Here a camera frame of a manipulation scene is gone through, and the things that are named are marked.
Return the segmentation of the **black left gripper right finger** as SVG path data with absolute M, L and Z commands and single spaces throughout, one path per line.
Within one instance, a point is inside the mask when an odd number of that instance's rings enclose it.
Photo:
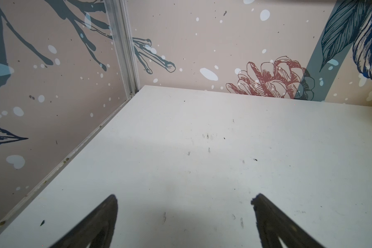
M 317 240 L 289 218 L 263 194 L 251 200 L 263 248 L 322 248 Z

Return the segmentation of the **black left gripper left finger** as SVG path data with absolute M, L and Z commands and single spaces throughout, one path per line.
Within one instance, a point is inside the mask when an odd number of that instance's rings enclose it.
M 114 235 L 118 201 L 108 196 L 72 230 L 56 241 L 53 248 L 108 248 Z

